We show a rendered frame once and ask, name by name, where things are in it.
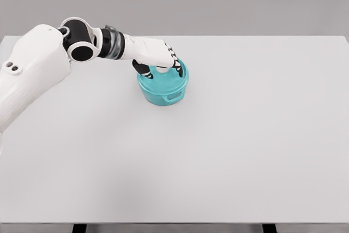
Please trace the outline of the teal pot lid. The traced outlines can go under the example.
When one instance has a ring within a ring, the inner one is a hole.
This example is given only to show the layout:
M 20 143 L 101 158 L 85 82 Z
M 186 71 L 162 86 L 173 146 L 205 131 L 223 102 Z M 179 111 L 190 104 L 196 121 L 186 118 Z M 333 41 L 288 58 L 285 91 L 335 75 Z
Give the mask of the teal pot lid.
M 150 66 L 150 71 L 153 78 L 147 78 L 137 74 L 137 80 L 140 87 L 151 94 L 169 95 L 182 91 L 186 88 L 189 82 L 189 73 L 185 63 L 179 60 L 183 69 L 183 76 L 180 77 L 175 68 L 170 68 L 165 73 L 157 71 L 155 66 Z

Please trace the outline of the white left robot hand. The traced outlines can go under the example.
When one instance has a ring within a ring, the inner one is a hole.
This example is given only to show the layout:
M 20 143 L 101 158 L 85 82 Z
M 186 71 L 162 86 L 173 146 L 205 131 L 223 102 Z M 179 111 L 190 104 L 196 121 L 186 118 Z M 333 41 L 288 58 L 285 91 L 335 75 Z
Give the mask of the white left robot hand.
M 170 69 L 174 68 L 179 77 L 183 77 L 183 67 L 174 52 L 172 46 L 166 44 L 161 39 L 132 37 L 133 58 L 132 65 L 134 69 L 142 76 L 153 79 L 150 66 Z

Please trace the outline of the teal pot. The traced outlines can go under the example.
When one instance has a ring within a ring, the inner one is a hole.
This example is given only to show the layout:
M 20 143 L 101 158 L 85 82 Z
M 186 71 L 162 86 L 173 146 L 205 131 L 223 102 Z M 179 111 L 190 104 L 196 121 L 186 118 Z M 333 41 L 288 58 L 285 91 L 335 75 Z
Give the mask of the teal pot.
M 182 100 L 185 96 L 186 88 L 182 91 L 176 92 L 174 94 L 169 94 L 169 95 L 151 94 L 147 91 L 144 91 L 142 88 L 141 88 L 141 91 L 149 102 L 159 106 L 168 106 Z

